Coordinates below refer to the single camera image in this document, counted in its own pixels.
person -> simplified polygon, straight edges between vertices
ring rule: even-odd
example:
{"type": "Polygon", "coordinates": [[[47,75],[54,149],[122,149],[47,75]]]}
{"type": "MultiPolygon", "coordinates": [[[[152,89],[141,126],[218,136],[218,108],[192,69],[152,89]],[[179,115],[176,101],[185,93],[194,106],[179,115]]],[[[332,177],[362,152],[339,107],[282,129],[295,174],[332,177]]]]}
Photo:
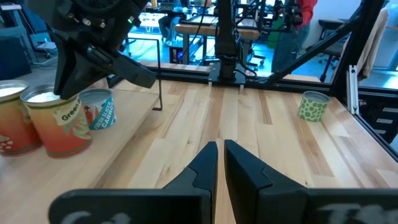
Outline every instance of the person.
{"type": "MultiPolygon", "coordinates": [[[[188,7],[181,4],[180,0],[173,0],[174,7],[188,7]]],[[[165,44],[170,46],[175,40],[177,35],[175,31],[175,26],[180,22],[178,16],[173,16],[172,14],[167,14],[166,16],[159,19],[159,29],[162,34],[162,41],[165,39],[165,44]]]]}
{"type": "Polygon", "coordinates": [[[303,23],[299,26],[292,26],[291,32],[279,34],[274,57],[272,58],[271,72],[282,70],[297,58],[297,53],[301,50],[310,32],[310,21],[317,0],[297,0],[297,4],[302,10],[303,23]]]}

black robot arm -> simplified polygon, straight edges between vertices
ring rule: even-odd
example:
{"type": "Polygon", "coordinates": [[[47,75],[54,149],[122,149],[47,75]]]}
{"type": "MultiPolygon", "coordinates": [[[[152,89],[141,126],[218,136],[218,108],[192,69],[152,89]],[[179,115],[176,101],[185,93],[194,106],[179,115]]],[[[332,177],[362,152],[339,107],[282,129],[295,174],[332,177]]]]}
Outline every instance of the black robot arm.
{"type": "Polygon", "coordinates": [[[27,6],[55,29],[58,68],[55,94],[68,99],[92,83],[119,75],[129,82],[150,88],[154,73],[119,53],[123,40],[147,0],[54,0],[43,4],[28,0],[27,6]]]}

metal bracket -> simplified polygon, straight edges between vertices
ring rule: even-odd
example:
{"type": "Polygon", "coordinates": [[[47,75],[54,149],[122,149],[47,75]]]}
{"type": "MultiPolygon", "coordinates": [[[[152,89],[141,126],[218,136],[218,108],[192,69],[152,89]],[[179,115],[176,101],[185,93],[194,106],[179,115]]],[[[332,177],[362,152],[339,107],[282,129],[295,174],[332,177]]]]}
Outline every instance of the metal bracket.
{"type": "Polygon", "coordinates": [[[350,65],[347,71],[347,107],[351,114],[359,115],[358,71],[350,65]]]}

orange can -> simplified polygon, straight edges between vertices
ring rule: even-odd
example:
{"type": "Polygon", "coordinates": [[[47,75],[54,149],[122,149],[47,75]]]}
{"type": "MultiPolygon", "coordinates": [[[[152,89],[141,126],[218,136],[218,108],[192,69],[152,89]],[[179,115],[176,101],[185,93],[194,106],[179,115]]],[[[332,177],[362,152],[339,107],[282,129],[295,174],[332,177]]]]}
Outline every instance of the orange can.
{"type": "Polygon", "coordinates": [[[22,80],[0,81],[0,154],[20,156],[38,149],[42,142],[20,100],[28,87],[22,80]]]}
{"type": "Polygon", "coordinates": [[[54,95],[54,85],[29,88],[21,95],[47,155],[66,158],[87,149],[91,134],[78,95],[60,100],[54,95]]]}

blue floor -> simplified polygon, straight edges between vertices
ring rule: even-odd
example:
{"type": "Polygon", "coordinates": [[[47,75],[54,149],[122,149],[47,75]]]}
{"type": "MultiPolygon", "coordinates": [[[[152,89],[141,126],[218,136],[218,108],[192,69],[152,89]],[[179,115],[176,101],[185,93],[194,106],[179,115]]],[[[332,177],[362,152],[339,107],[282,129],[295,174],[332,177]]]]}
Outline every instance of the blue floor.
{"type": "MultiPolygon", "coordinates": [[[[140,37],[140,38],[150,38],[150,39],[159,39],[159,35],[149,35],[149,34],[130,34],[131,37],[140,37]]],[[[207,56],[214,56],[214,39],[208,39],[208,47],[207,47],[207,56]]],[[[265,56],[265,62],[263,65],[258,66],[259,71],[270,72],[272,65],[272,56],[274,54],[274,49],[270,49],[266,44],[256,43],[253,47],[255,53],[257,55],[265,56]]],[[[144,61],[157,61],[157,47],[156,41],[147,41],[147,40],[137,40],[135,43],[130,45],[129,49],[131,53],[131,57],[136,60],[144,60],[144,61]]],[[[199,64],[202,58],[202,47],[200,47],[195,53],[195,59],[193,64],[199,64]]],[[[327,55],[320,55],[314,57],[309,60],[307,63],[299,67],[298,69],[293,71],[294,75],[306,75],[313,77],[321,77],[325,66],[327,55]]],[[[161,62],[170,62],[169,60],[169,47],[160,43],[160,61],[161,62]]],[[[260,64],[260,59],[252,58],[252,63],[260,64]]],[[[330,83],[333,75],[333,70],[331,66],[329,67],[326,75],[325,83],[330,83]]],[[[378,87],[378,88],[392,88],[398,89],[398,73],[396,74],[385,74],[377,71],[373,71],[368,79],[363,80],[360,86],[370,86],[370,87],[378,87]]]]}

